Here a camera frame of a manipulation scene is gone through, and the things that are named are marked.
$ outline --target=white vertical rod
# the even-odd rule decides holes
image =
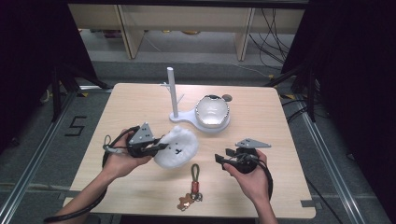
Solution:
[[[174,118],[177,118],[178,117],[178,111],[177,111],[175,75],[174,75],[172,67],[167,67],[167,70],[168,70],[169,88],[170,88],[171,99],[172,99],[172,108],[173,108],[173,111],[174,111]]]

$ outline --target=hand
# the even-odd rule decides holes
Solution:
[[[151,160],[150,156],[143,158],[134,158],[131,155],[129,155],[126,149],[126,140],[133,133],[134,133],[133,131],[130,131],[129,133],[125,134],[114,145],[114,147],[121,148],[124,151],[124,153],[122,154],[110,153],[110,155],[107,158],[106,165],[103,168],[102,172],[105,172],[106,174],[112,176],[113,179],[126,176],[129,173],[131,173],[132,170],[137,166],[146,164]]]
[[[257,150],[257,154],[259,155],[259,160],[264,161],[266,164],[267,157],[259,150]],[[264,170],[260,166],[257,166],[256,169],[248,174],[240,173],[235,167],[228,163],[224,163],[224,168],[230,175],[235,177],[242,191],[251,201],[265,200],[269,202],[268,180]]]

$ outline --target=wooden table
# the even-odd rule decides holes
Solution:
[[[154,160],[138,167],[128,176],[113,182],[106,197],[92,211],[96,213],[136,214],[156,216],[257,217],[251,201],[243,194],[236,180],[215,162],[215,153],[225,156],[226,147],[245,138],[272,145],[260,150],[268,156],[268,167],[274,179],[271,204],[277,217],[312,218],[314,207],[303,207],[302,201],[312,201],[303,170],[293,144],[289,126],[275,89],[235,86],[176,85],[177,96],[184,94],[179,111],[195,107],[207,94],[230,94],[231,121],[221,133],[201,133],[187,122],[170,121],[172,112],[168,89],[156,84],[115,86],[96,127],[87,152],[70,190],[82,190],[101,170],[105,136],[114,139],[124,128],[148,122],[155,137],[180,125],[199,139],[197,155],[182,167],[166,170]],[[186,211],[177,209],[178,198],[191,189],[191,165],[198,163],[202,202]]]

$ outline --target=forearm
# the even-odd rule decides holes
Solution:
[[[113,180],[114,177],[101,172],[76,198],[63,207],[56,216],[71,214],[92,204],[101,196]],[[82,223],[87,215],[88,213],[59,223]]]
[[[274,210],[268,200],[255,200],[253,204],[259,215],[260,224],[277,224]]]

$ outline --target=keychain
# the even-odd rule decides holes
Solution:
[[[193,164],[191,167],[191,193],[187,193],[185,197],[180,197],[180,204],[177,205],[177,208],[184,212],[190,205],[194,202],[201,202],[203,199],[202,193],[199,192],[199,165]]]

